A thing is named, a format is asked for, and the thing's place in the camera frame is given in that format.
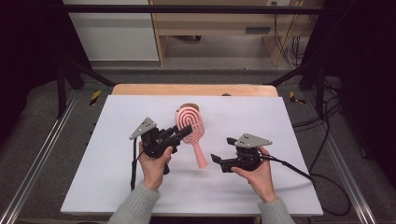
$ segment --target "wrist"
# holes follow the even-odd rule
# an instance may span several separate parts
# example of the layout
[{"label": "wrist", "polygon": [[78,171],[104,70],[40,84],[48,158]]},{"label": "wrist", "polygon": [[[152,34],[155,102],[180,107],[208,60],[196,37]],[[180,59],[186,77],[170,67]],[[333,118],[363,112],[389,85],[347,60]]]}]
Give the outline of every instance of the wrist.
[{"label": "wrist", "polygon": [[272,203],[277,200],[277,196],[274,192],[266,193],[266,194],[261,194],[260,198],[264,203]]},{"label": "wrist", "polygon": [[150,189],[150,190],[153,190],[153,191],[158,191],[158,188],[160,187],[158,184],[156,184],[156,183],[153,183],[153,182],[151,182],[151,181],[148,181],[148,180],[143,180],[143,185],[146,187],[146,188],[148,188],[148,189]]}]

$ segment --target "aluminum rail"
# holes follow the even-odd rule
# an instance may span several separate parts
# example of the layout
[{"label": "aluminum rail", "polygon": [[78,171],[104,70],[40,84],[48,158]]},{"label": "aluminum rail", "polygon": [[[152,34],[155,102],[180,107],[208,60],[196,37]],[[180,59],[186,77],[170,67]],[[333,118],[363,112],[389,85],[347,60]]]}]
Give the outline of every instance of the aluminum rail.
[{"label": "aluminum rail", "polygon": [[37,156],[35,157],[35,161],[30,167],[29,172],[27,173],[20,187],[15,193],[14,198],[9,203],[3,215],[0,216],[1,224],[12,224],[16,221],[18,214],[20,213],[27,197],[29,196],[29,193],[31,192],[35,184],[35,181],[38,179],[40,172],[43,169],[44,164],[46,163],[46,160],[53,149],[53,146],[56,143],[56,140],[59,137],[59,134],[61,133],[67,119],[69,118],[71,111],[73,110],[78,96],[78,91],[72,91],[68,100],[68,107],[66,108],[64,115],[55,121],[51,131],[49,132],[49,135],[47,136],[46,141],[44,142]]},{"label": "aluminum rail", "polygon": [[[313,93],[311,91],[310,92],[304,91],[304,96],[312,112],[316,114],[316,109],[314,106],[315,100]],[[326,124],[323,123],[322,125],[319,126],[319,128],[320,128],[320,132],[324,137],[327,128]],[[352,202],[356,214],[361,220],[361,223],[375,224],[376,220],[373,215],[373,212],[371,211],[369,205],[364,199],[364,196],[361,193],[361,189],[359,188],[359,185],[356,182],[355,177],[353,177],[352,172],[348,168],[347,163],[341,154],[341,151],[339,150],[338,146],[335,144],[335,141],[330,133],[326,141],[329,147],[329,154],[330,157],[332,158],[332,163],[334,164],[334,167],[337,170],[337,173],[339,174],[341,181],[343,182],[346,193],[349,196],[349,199]]]},{"label": "aluminum rail", "polygon": [[181,5],[43,5],[72,13],[209,13],[209,14],[287,14],[322,15],[342,13],[336,7],[249,7],[249,6],[181,6]]}]

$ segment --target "white cabinet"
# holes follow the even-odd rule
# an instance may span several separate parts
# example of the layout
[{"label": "white cabinet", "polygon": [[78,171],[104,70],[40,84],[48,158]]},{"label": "white cabinet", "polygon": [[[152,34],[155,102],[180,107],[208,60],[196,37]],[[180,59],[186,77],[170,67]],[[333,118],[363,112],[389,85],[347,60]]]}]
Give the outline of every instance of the white cabinet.
[{"label": "white cabinet", "polygon": [[[66,5],[148,5],[145,0],[64,0]],[[69,13],[90,61],[159,61],[151,15]]]}]

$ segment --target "person's left hand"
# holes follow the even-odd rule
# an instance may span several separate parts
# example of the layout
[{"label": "person's left hand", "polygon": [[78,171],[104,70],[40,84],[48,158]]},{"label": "person's left hand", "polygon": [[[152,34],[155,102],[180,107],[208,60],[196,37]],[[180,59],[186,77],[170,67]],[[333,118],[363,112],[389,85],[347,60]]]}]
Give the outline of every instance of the person's left hand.
[{"label": "person's left hand", "polygon": [[[270,153],[264,147],[258,147],[264,155]],[[239,167],[232,167],[231,170],[244,177],[254,191],[262,198],[265,203],[274,202],[277,199],[274,184],[271,176],[270,161],[263,160],[262,164],[254,171],[246,171]]]},{"label": "person's left hand", "polygon": [[[139,151],[143,151],[143,142],[139,143]],[[163,155],[158,158],[151,158],[146,153],[142,153],[139,157],[140,165],[142,166],[144,180],[143,184],[146,188],[151,190],[158,190],[163,183],[163,169],[165,164],[171,160],[172,147],[168,147]]]}]

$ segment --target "table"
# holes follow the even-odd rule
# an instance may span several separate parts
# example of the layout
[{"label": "table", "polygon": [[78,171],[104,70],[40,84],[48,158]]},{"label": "table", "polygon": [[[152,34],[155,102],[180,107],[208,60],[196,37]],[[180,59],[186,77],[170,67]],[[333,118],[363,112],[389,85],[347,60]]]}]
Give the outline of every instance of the table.
[{"label": "table", "polygon": [[[151,5],[197,5],[197,6],[271,6],[269,0],[149,0]],[[280,7],[317,7],[320,1],[288,0],[276,1]],[[293,36],[310,36],[316,21],[308,15],[277,15],[276,27],[274,15],[256,14],[189,14],[189,13],[152,13],[153,27],[157,42],[160,64],[164,58],[169,35],[258,35],[262,36],[265,49],[274,66],[280,65],[282,51],[289,45]]]},{"label": "table", "polygon": [[[223,93],[232,97],[221,96]],[[133,142],[129,135],[145,116],[156,121],[160,129],[174,125],[174,108],[180,102],[200,106],[205,123],[200,145],[208,166],[197,168],[191,146],[177,147],[154,216],[257,216],[260,198],[246,180],[222,173],[209,156],[234,158],[235,149],[226,144],[226,137],[239,138],[243,132],[272,140],[267,147],[272,155],[307,172],[283,99],[277,97],[274,87],[120,84],[106,100],[61,211],[72,215],[114,212],[130,192]],[[247,111],[248,116],[240,116]],[[309,180],[279,163],[273,162],[272,168],[276,192],[293,216],[323,214]],[[136,183],[142,178],[138,165]]]}]

